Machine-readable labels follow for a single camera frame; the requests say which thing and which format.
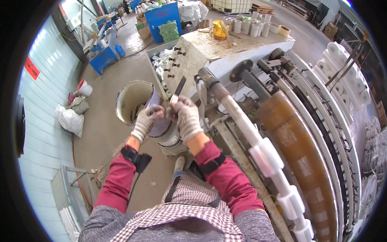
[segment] checkered apron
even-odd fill
[[[137,228],[147,228],[186,218],[199,218],[224,233],[226,242],[242,242],[230,209],[216,190],[208,189],[188,175],[176,177],[165,192],[162,204],[136,213],[111,240],[124,242]]]

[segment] green plastic bag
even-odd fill
[[[165,24],[159,26],[160,34],[165,43],[179,39],[179,31],[177,30],[176,20],[167,21]]]

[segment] metal scraper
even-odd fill
[[[172,95],[172,97],[171,97],[171,99],[170,99],[170,104],[171,104],[171,105],[174,105],[175,103],[177,103],[177,100],[179,99],[179,95],[180,95],[180,93],[181,93],[182,90],[183,90],[185,81],[186,81],[186,78],[185,78],[185,77],[182,77],[182,79],[180,80],[179,85],[178,85],[177,88],[176,88],[175,93]]]

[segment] factory floor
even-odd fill
[[[326,49],[329,39],[291,10],[274,3],[270,4],[275,7],[275,17],[272,17],[272,22],[283,24],[291,29],[291,36],[296,38],[293,51],[305,62],[311,62],[314,65]],[[222,13],[210,10],[206,19],[210,19],[212,24],[212,21],[223,17]],[[82,169],[102,168],[105,176],[111,160],[119,153],[125,139],[132,131],[131,127],[116,117],[117,93],[128,81],[154,79],[151,67],[146,60],[148,58],[146,52],[157,44],[151,41],[151,37],[145,41],[140,39],[134,24],[136,18],[133,13],[124,14],[122,19],[127,24],[118,30],[117,43],[121,44],[126,52],[125,57],[106,67],[102,76],[99,76],[88,64],[80,78],[80,80],[85,79],[93,87],[93,92],[87,98],[90,108],[84,114],[82,138],[74,137],[75,166]],[[368,119],[368,113],[372,112],[365,109],[359,114],[356,118],[360,122],[357,126],[358,130],[364,130],[364,122]],[[136,184],[128,207],[130,212],[140,211],[161,202],[171,182],[177,159],[174,156],[164,156],[159,145],[152,139],[146,141],[140,152],[150,154],[153,160]],[[91,198],[86,177],[80,179],[80,184],[88,203],[94,204],[95,200]],[[100,189],[97,188],[95,180],[92,180],[92,185],[93,191],[97,194]]]

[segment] work glove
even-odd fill
[[[148,108],[140,111],[137,116],[136,125],[130,134],[142,144],[145,136],[150,132],[154,123],[164,117],[164,108],[160,105],[153,104]]]
[[[176,117],[178,117],[177,128],[185,143],[198,133],[203,132],[199,122],[199,110],[191,99],[179,96],[177,103],[173,107],[167,108],[167,118],[176,120]]]

